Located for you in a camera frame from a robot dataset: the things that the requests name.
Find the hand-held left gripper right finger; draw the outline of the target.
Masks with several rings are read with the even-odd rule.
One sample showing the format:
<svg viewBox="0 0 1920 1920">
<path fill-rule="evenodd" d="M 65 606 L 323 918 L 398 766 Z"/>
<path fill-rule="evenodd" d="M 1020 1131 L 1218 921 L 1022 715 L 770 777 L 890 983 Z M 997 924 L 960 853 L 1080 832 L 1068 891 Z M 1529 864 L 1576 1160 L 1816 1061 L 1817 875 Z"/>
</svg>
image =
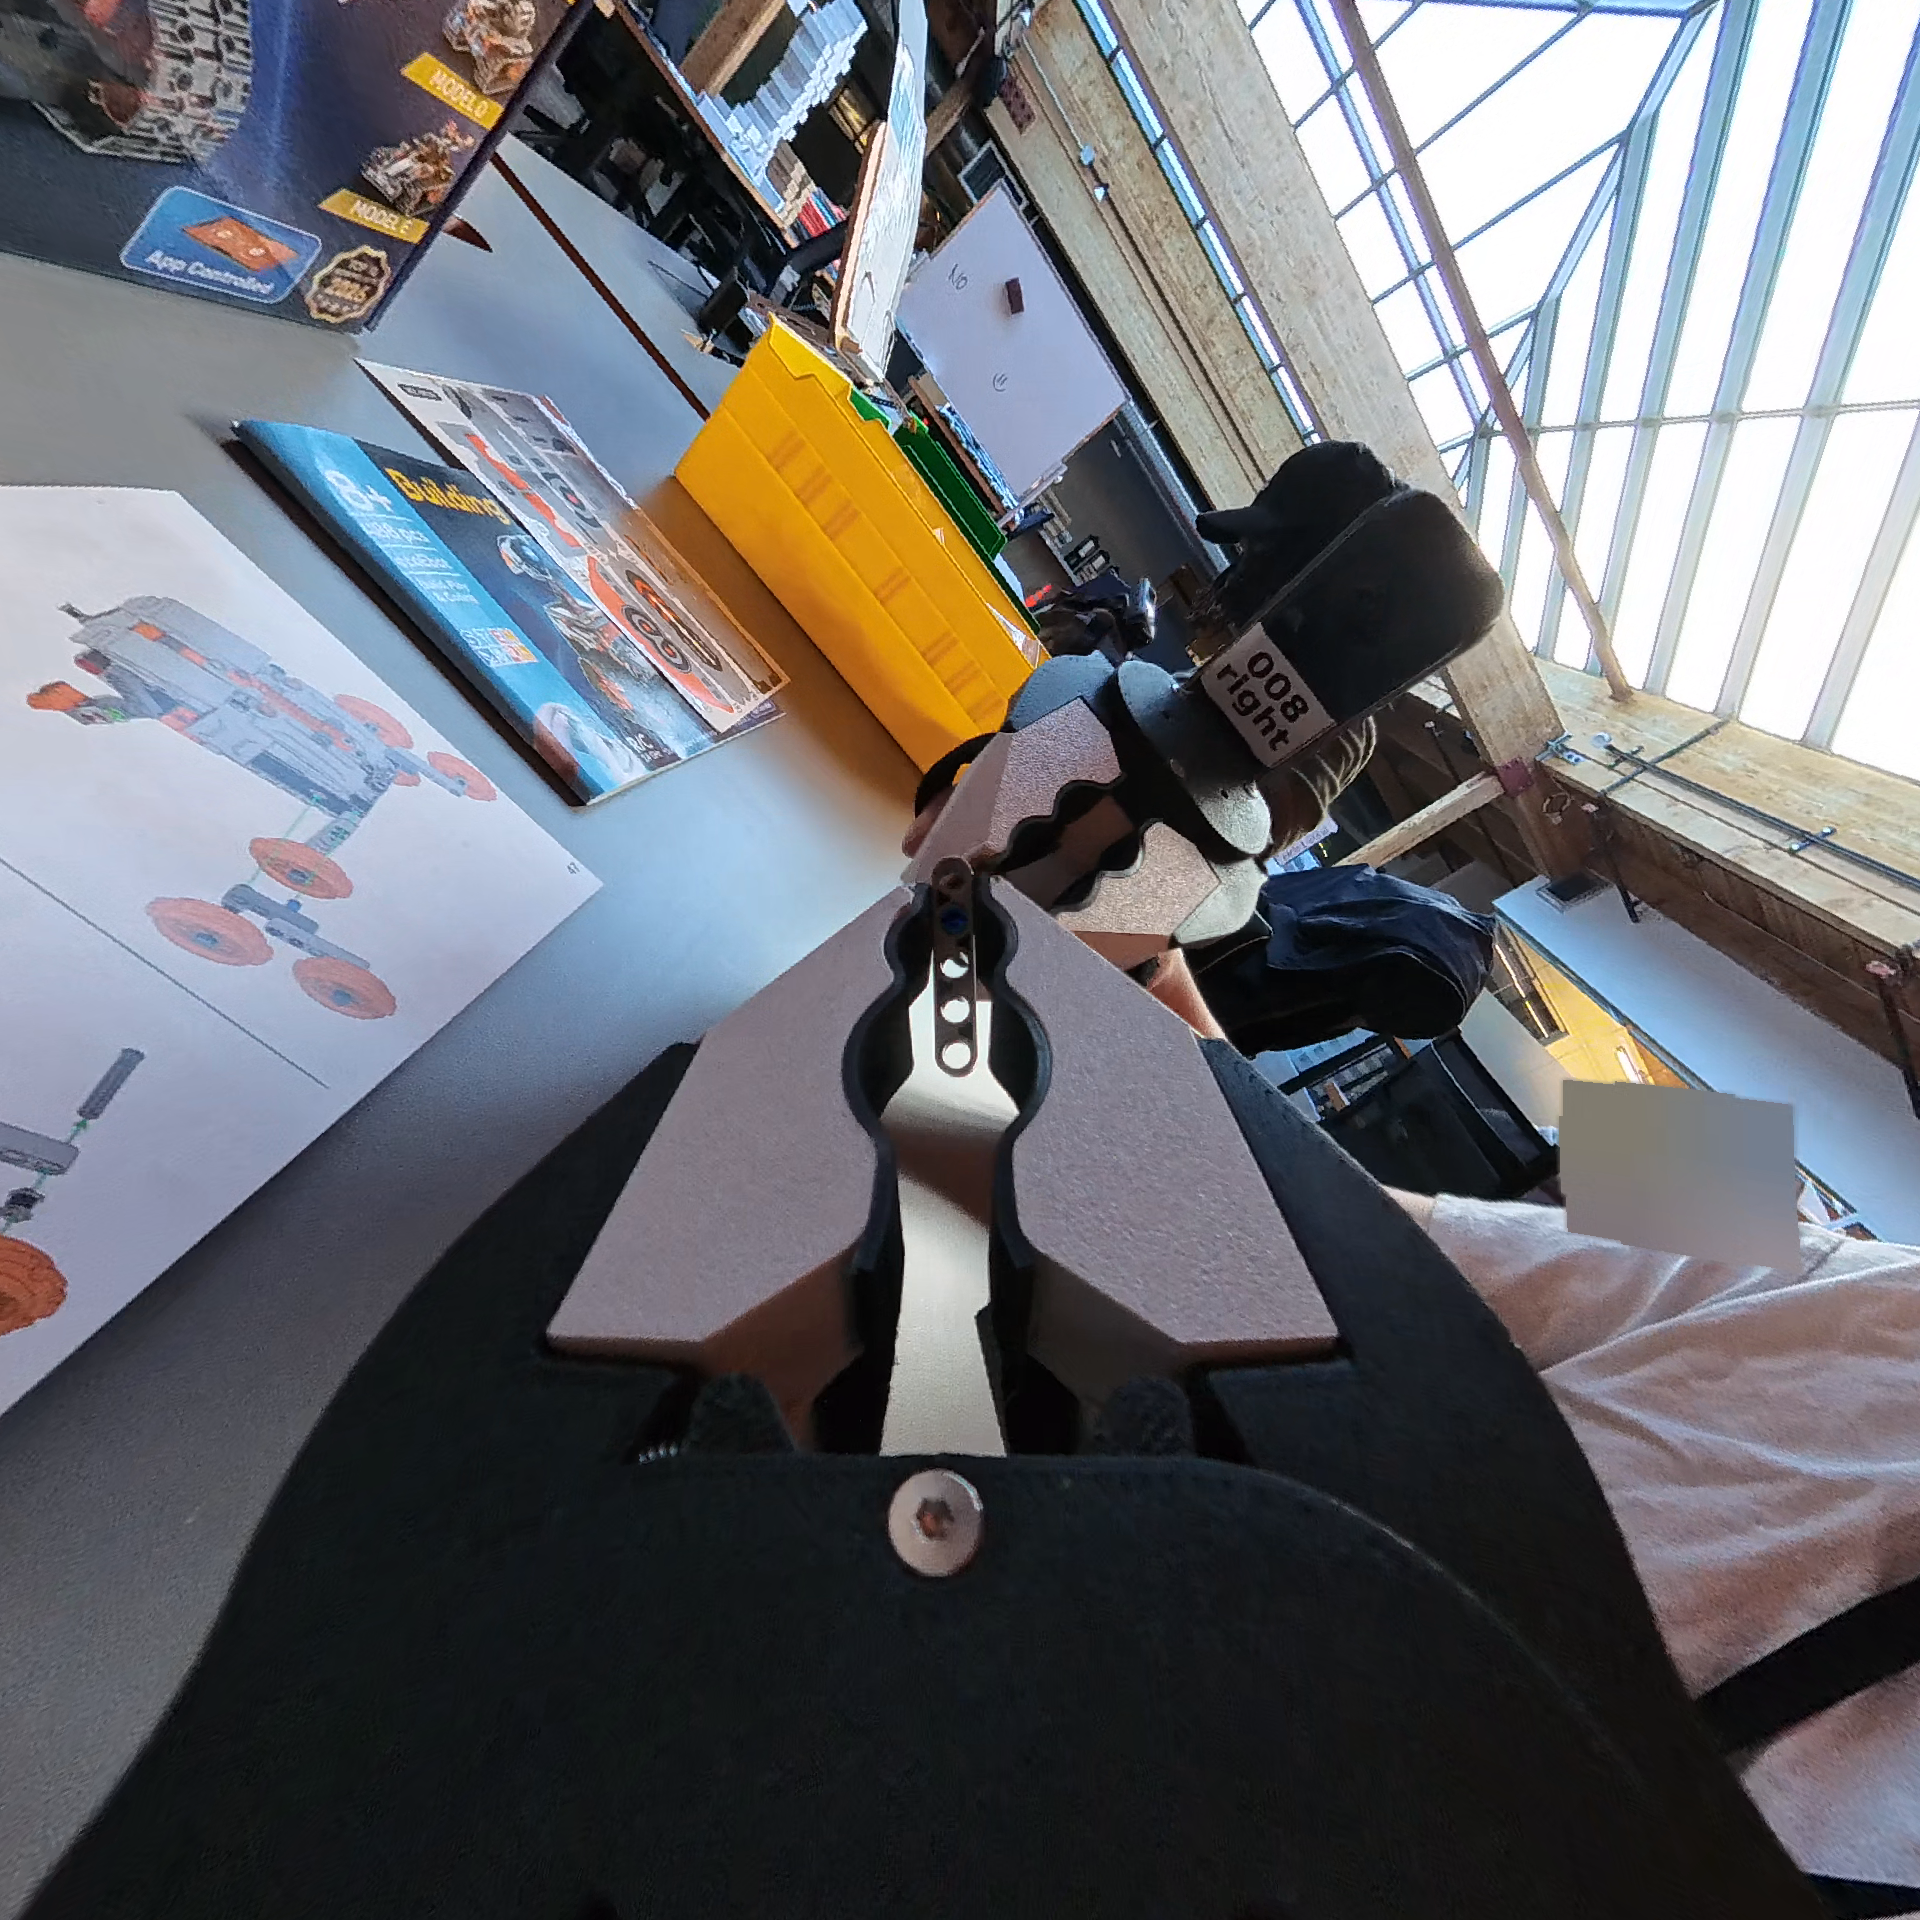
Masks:
<svg viewBox="0 0 1920 1920">
<path fill-rule="evenodd" d="M 1073 1452 L 1138 1379 L 1329 1360 L 1338 1321 L 1188 1021 L 1003 880 L 976 884 L 994 1079 L 984 1341 L 1005 1446 Z"/>
</svg>

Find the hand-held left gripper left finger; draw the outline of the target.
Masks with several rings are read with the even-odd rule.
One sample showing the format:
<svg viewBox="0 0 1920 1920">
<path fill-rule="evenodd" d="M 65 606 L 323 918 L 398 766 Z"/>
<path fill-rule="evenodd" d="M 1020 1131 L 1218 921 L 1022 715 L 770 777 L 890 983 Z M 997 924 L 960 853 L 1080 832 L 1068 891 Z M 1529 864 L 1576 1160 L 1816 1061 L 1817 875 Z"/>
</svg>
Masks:
<svg viewBox="0 0 1920 1920">
<path fill-rule="evenodd" d="M 795 1435 L 876 1452 L 904 1292 L 896 1150 L 931 893 L 894 889 L 714 1027 L 546 1336 L 764 1381 Z"/>
</svg>

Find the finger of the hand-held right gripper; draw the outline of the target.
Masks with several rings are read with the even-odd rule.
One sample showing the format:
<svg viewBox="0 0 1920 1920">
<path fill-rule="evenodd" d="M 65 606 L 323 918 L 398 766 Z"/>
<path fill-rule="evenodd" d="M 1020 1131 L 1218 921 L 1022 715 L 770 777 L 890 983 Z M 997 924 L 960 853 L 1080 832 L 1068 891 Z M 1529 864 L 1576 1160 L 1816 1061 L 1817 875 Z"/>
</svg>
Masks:
<svg viewBox="0 0 1920 1920">
<path fill-rule="evenodd" d="M 1220 875 L 1200 847 L 1153 822 L 1128 871 L 1101 871 L 1082 904 L 1051 917 L 1093 949 L 1170 949 L 1179 927 L 1217 893 Z"/>
<path fill-rule="evenodd" d="M 1096 875 L 1131 869 L 1142 851 L 1142 830 L 1121 804 L 1113 736 L 1090 709 L 984 736 L 949 774 L 929 774 L 929 798 L 958 782 L 963 796 L 942 820 L 952 854 L 1014 889 L 1093 889 Z M 934 867 L 906 864 L 904 883 L 929 883 Z"/>
</svg>

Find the grey holed building beam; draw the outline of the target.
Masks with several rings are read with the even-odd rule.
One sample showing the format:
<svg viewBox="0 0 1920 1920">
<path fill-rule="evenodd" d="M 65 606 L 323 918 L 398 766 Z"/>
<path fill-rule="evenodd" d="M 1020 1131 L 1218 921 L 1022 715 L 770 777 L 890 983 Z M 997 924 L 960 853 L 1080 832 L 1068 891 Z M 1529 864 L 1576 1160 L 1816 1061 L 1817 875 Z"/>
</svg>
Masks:
<svg viewBox="0 0 1920 1920">
<path fill-rule="evenodd" d="M 972 1073 L 978 1059 L 976 875 L 965 857 L 949 854 L 932 869 L 929 886 L 934 1061 L 949 1076 L 963 1079 Z M 960 944 L 952 944 L 939 931 L 944 904 L 960 904 L 969 915 L 969 932 Z"/>
</svg>

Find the grey desk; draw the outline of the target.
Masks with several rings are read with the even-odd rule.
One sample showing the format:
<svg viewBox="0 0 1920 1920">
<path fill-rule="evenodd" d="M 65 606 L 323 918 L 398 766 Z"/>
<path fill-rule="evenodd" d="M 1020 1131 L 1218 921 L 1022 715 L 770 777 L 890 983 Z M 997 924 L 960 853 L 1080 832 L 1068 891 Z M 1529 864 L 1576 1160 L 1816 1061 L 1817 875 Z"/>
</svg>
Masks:
<svg viewBox="0 0 1920 1920">
<path fill-rule="evenodd" d="M 673 1040 L 900 872 L 916 768 L 675 480 L 731 371 L 662 249 L 516 139 L 354 343 L 5 259 L 8 477 L 170 486 L 562 841 L 601 891 L 5 1414 L 2 1901 L 18 1916 L 192 1665 L 324 1404 L 406 1288 Z M 788 671 L 785 718 L 579 808 L 224 451 L 413 428 L 352 368 L 544 393 Z"/>
</svg>

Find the dark blue jacket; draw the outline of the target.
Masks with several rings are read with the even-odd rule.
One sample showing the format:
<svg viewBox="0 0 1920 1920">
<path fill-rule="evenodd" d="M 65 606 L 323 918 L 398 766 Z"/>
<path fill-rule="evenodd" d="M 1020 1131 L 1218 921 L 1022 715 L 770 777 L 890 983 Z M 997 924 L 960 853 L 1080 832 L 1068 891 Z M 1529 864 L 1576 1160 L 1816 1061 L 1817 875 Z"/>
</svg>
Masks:
<svg viewBox="0 0 1920 1920">
<path fill-rule="evenodd" d="M 1331 867 L 1270 875 L 1241 932 L 1192 971 L 1244 1054 L 1350 1033 L 1435 1040 L 1456 1031 L 1492 967 L 1497 926 L 1452 896 Z"/>
</svg>

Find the yellow plastic bin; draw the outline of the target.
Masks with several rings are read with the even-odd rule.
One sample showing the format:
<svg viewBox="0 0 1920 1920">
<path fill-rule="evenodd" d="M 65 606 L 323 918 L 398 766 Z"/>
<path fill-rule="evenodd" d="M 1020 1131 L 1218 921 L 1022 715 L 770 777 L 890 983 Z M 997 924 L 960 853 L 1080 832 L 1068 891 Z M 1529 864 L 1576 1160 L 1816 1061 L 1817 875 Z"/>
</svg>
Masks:
<svg viewBox="0 0 1920 1920">
<path fill-rule="evenodd" d="M 921 769 L 997 729 L 1035 635 L 873 407 L 792 327 L 756 340 L 677 477 Z"/>
</svg>

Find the green plastic bin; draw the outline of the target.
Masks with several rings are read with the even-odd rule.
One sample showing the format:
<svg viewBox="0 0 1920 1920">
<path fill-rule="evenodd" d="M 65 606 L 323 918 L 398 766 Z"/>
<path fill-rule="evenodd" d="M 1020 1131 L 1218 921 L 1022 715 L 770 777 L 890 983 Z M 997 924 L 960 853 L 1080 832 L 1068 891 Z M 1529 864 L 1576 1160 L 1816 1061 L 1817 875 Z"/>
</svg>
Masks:
<svg viewBox="0 0 1920 1920">
<path fill-rule="evenodd" d="M 888 424 L 906 459 L 918 471 L 918 477 L 944 502 L 949 516 L 966 535 L 988 568 L 993 568 L 1005 545 L 1005 535 L 988 499 L 966 480 L 939 433 L 912 411 L 876 400 L 859 385 L 853 385 L 851 401 L 865 417 Z"/>
</svg>

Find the open white instruction booklet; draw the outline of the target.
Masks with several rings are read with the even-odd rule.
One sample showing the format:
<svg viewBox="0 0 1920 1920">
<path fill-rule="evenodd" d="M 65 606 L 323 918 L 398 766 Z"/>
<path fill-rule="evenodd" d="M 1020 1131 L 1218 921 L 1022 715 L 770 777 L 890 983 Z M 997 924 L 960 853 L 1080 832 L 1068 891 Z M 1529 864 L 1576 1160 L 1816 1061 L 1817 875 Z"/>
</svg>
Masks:
<svg viewBox="0 0 1920 1920">
<path fill-rule="evenodd" d="M 5 1407 L 597 889 L 178 494 L 5 486 Z"/>
</svg>

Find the skylight window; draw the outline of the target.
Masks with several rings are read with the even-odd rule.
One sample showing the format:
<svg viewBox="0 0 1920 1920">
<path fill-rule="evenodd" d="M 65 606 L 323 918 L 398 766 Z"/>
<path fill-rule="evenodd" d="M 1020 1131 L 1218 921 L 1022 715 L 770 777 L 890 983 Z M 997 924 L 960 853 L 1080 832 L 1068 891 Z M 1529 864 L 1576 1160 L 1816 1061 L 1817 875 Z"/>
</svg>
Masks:
<svg viewBox="0 0 1920 1920">
<path fill-rule="evenodd" d="M 1075 4 L 1294 424 L 1301 160 L 1538 655 L 1916 774 L 1916 4 Z"/>
</svg>

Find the person's white shirt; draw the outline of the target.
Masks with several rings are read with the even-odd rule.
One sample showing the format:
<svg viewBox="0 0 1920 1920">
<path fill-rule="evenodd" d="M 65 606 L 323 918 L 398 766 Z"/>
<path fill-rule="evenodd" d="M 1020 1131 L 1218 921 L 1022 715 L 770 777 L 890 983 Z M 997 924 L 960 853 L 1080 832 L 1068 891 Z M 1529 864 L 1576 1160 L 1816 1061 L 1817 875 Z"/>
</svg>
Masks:
<svg viewBox="0 0 1920 1920">
<path fill-rule="evenodd" d="M 1542 1374 L 1669 1652 L 1837 1916 L 1916 1912 L 1917 1252 L 1801 1229 L 1784 1269 L 1433 1198 Z"/>
</svg>

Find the wooden easel with sheet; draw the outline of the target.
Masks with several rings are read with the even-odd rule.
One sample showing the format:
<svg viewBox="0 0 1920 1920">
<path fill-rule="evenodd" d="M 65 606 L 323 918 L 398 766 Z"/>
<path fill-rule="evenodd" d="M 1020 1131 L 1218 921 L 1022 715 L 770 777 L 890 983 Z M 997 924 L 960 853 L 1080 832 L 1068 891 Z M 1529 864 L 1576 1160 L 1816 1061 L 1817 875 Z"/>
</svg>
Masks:
<svg viewBox="0 0 1920 1920">
<path fill-rule="evenodd" d="M 926 53 L 926 6 L 900 1 L 888 108 L 861 161 L 832 304 L 832 348 L 866 382 L 884 379 L 921 224 Z"/>
</svg>

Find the printed sticker sheet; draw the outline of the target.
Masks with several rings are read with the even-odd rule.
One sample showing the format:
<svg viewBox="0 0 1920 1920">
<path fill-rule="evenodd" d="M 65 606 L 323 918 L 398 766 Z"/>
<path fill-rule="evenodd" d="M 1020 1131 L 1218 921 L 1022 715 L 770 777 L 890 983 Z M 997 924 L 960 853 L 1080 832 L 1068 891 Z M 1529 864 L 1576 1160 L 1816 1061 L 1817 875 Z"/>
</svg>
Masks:
<svg viewBox="0 0 1920 1920">
<path fill-rule="evenodd" d="M 516 575 L 532 580 L 540 544 L 541 568 L 597 603 L 597 620 L 579 617 L 571 629 L 598 680 L 612 686 L 616 671 L 657 679 L 714 736 L 777 715 L 782 668 L 555 407 L 485 382 L 380 364 L 362 371 L 523 526 L 516 542 L 501 539 Z"/>
</svg>

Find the blue cover manual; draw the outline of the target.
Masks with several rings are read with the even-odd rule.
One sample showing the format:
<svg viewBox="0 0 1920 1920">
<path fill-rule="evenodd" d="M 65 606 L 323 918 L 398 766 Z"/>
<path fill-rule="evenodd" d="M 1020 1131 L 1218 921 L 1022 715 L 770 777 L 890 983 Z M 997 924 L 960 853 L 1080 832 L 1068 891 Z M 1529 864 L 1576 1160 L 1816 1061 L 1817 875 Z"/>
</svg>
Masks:
<svg viewBox="0 0 1920 1920">
<path fill-rule="evenodd" d="M 579 801 L 779 718 L 712 719 L 654 608 L 595 596 L 469 473 L 300 422 L 235 433 Z"/>
</svg>

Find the blue robot kit box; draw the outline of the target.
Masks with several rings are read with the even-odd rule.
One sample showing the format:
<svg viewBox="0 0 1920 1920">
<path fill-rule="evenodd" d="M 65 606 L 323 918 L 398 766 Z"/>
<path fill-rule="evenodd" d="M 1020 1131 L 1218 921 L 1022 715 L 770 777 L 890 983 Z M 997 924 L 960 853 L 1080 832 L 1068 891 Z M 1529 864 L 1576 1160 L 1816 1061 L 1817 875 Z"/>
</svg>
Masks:
<svg viewBox="0 0 1920 1920">
<path fill-rule="evenodd" d="M 356 331 L 569 1 L 5 1 L 2 249 Z"/>
</svg>

